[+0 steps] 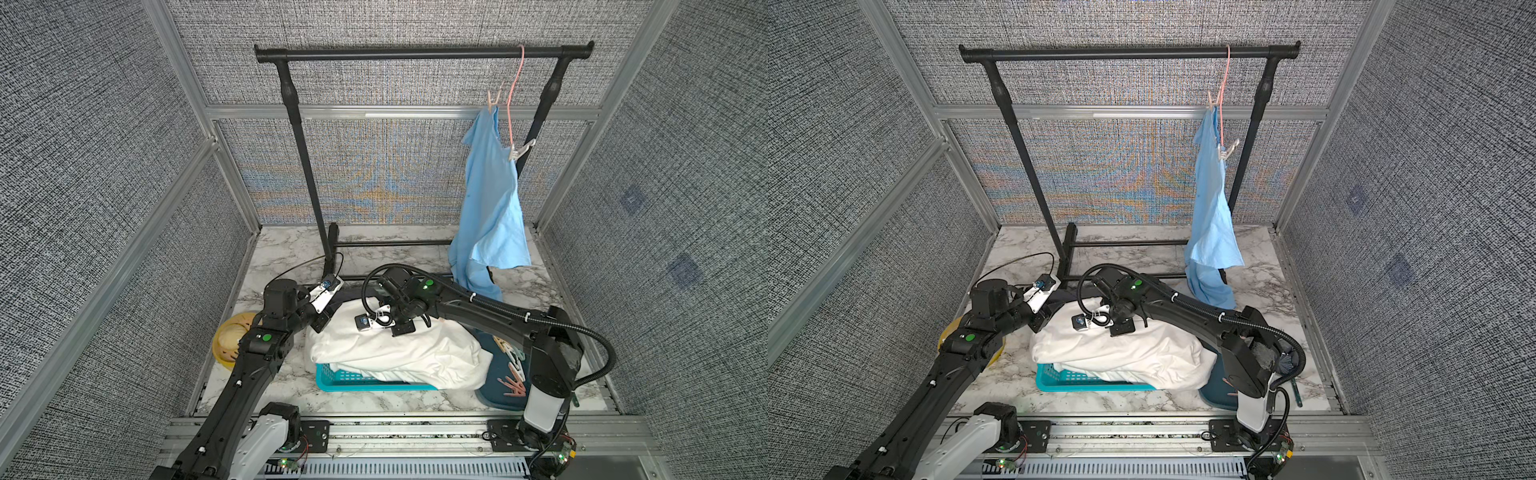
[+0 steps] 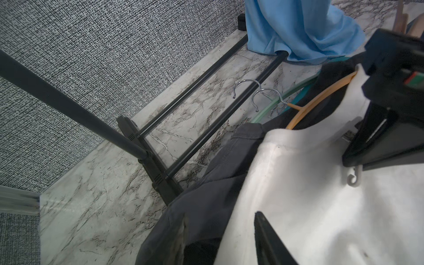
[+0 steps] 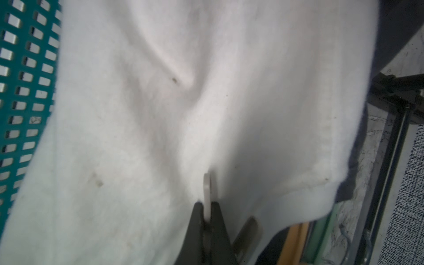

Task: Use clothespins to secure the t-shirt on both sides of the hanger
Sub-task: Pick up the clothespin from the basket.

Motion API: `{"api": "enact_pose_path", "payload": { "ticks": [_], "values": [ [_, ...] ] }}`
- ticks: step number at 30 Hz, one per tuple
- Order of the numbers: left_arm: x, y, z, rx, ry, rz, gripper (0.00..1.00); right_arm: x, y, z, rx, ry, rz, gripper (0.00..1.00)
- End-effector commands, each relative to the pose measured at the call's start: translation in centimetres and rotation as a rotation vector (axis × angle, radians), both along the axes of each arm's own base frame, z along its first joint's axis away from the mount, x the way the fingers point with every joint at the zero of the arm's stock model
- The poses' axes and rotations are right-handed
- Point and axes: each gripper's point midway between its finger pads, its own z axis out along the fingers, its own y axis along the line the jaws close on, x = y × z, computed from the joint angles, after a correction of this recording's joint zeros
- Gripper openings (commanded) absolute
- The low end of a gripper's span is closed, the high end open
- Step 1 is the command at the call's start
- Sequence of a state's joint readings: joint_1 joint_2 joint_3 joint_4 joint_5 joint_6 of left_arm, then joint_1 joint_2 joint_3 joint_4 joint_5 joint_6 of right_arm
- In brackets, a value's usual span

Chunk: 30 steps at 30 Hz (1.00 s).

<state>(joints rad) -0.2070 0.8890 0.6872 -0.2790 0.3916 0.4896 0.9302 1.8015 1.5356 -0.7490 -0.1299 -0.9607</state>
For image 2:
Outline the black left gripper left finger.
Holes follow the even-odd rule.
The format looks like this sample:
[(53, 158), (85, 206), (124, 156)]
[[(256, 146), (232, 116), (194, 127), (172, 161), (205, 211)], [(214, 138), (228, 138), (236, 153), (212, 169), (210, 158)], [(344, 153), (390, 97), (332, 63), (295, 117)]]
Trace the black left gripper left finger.
[(188, 219), (184, 215), (171, 225), (163, 236), (152, 244), (146, 265), (182, 265), (186, 247)]

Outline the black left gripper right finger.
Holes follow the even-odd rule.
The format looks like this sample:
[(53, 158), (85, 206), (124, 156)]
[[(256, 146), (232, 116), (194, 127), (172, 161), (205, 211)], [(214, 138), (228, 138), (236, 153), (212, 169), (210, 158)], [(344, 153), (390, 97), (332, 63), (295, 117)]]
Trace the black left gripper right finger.
[(255, 213), (255, 245), (259, 265), (297, 265), (262, 212)]

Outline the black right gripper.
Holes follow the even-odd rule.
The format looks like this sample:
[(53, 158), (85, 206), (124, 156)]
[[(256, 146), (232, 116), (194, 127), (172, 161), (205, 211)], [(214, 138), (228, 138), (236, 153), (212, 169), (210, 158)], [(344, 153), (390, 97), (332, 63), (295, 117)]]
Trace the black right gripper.
[(343, 165), (366, 171), (423, 163), (424, 42), (378, 29), (365, 45), (362, 67), (370, 104)]

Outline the grey white hooked clothespin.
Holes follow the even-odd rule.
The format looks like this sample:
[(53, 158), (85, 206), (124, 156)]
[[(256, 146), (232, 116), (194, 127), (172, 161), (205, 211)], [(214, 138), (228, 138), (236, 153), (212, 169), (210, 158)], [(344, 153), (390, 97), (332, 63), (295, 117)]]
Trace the grey white hooked clothespin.
[(363, 166), (362, 165), (357, 165), (354, 168), (354, 173), (353, 174), (349, 174), (349, 176), (347, 178), (347, 184), (350, 187), (353, 187), (353, 188), (359, 187), (361, 185), (362, 172), (363, 172)]

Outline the light blue t-shirt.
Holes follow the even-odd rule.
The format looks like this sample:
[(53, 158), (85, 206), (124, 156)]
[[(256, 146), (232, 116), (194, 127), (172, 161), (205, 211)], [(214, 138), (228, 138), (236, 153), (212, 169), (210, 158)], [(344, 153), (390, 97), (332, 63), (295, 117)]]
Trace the light blue t-shirt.
[(245, 19), (250, 51), (285, 51), (291, 62), (321, 64), (365, 41), (357, 22), (330, 1), (245, 1)]

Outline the white t-shirt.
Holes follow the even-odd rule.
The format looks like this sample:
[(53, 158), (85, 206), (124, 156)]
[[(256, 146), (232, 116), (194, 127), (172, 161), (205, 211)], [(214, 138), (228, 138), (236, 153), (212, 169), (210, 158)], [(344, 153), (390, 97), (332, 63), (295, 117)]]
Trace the white t-shirt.
[(258, 263), (257, 212), (300, 265), (421, 265), (424, 166), (365, 171), (358, 187), (344, 167), (344, 133), (364, 117), (368, 79), (361, 65), (337, 109), (303, 129), (269, 131), (250, 166), (226, 227), (217, 265)]

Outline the dark grey garment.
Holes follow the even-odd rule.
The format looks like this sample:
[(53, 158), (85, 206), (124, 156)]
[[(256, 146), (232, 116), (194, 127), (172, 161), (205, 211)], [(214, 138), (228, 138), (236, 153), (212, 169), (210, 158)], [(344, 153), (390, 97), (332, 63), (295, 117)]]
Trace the dark grey garment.
[[(334, 83), (332, 75), (344, 77), (361, 65), (364, 53), (343, 62), (326, 64), (321, 71), (319, 84), (323, 88)], [(312, 118), (304, 118), (309, 128), (330, 116), (341, 104), (347, 87), (336, 92), (336, 100), (327, 99), (332, 111), (320, 106), (312, 110)], [(184, 249), (183, 265), (213, 265), (226, 227), (233, 213), (250, 166), (266, 134), (275, 129), (286, 129), (295, 111), (288, 111), (266, 124), (247, 123), (240, 126), (226, 145), (211, 161), (206, 174), (180, 194), (164, 211), (156, 225), (141, 245), (136, 264), (145, 265), (152, 244), (160, 239), (179, 218), (188, 219), (188, 235)]]

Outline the yellow wooden hanger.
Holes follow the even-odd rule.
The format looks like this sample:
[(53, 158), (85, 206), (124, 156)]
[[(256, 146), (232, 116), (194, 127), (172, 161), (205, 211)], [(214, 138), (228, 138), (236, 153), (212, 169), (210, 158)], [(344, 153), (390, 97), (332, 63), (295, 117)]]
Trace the yellow wooden hanger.
[[(290, 121), (290, 123), (286, 126), (286, 129), (292, 130), (295, 128), (295, 126), (308, 114), (310, 113), (316, 106), (318, 106), (324, 99), (331, 96), (333, 93), (337, 92), (339, 89), (343, 88), (344, 86), (348, 85), (353, 78), (356, 76), (358, 72), (355, 71), (346, 77), (343, 77), (342, 79), (338, 80), (325, 90), (323, 90), (321, 93), (319, 93), (316, 97), (314, 97), (310, 102), (308, 102), (305, 106), (297, 106), (292, 103), (288, 103), (284, 101), (287, 97), (291, 96), (295, 92), (299, 91), (300, 89), (309, 86), (312, 84), (314, 80), (316, 80), (319, 76), (319, 74), (313, 75), (312, 77), (309, 77), (302, 81), (301, 83), (298, 83), (296, 86), (292, 87), (291, 89), (287, 90), (284, 94), (281, 94), (276, 89), (272, 88), (263, 88), (258, 91), (256, 91), (252, 97), (251, 97), (251, 103), (254, 105), (256, 112), (258, 112), (258, 115), (253, 118), (252, 123), (259, 123), (262, 118), (265, 116), (266, 113), (268, 113), (273, 107), (277, 106), (278, 103), (284, 103), (287, 107), (290, 107), (292, 109), (295, 109), (298, 111), (298, 113), (295, 115), (295, 117)], [(259, 111), (258, 106), (254, 102), (255, 96), (259, 92), (263, 91), (274, 91), (278, 94), (278, 97), (273, 99), (268, 107), (263, 109), (262, 111)]]

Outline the mint green hanger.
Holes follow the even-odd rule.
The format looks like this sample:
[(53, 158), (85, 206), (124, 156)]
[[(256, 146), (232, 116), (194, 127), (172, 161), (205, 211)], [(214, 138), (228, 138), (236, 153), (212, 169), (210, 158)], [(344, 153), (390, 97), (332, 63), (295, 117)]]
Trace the mint green hanger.
[[(271, 117), (274, 113), (282, 114), (287, 111), (289, 107), (286, 103), (297, 104), (308, 91), (312, 88), (312, 85), (317, 81), (319, 74), (310, 76), (303, 81), (300, 81), (286, 91), (279, 91), (276, 88), (264, 87), (257, 80), (244, 79), (235, 84), (232, 91), (233, 99), (236, 99), (236, 89), (243, 83), (253, 83), (257, 86), (256, 90), (252, 94), (250, 101), (255, 109), (256, 116), (251, 119), (252, 123), (259, 123), (265, 117)], [(265, 106), (264, 104), (256, 104), (255, 98), (257, 95), (266, 97), (269, 103)]]

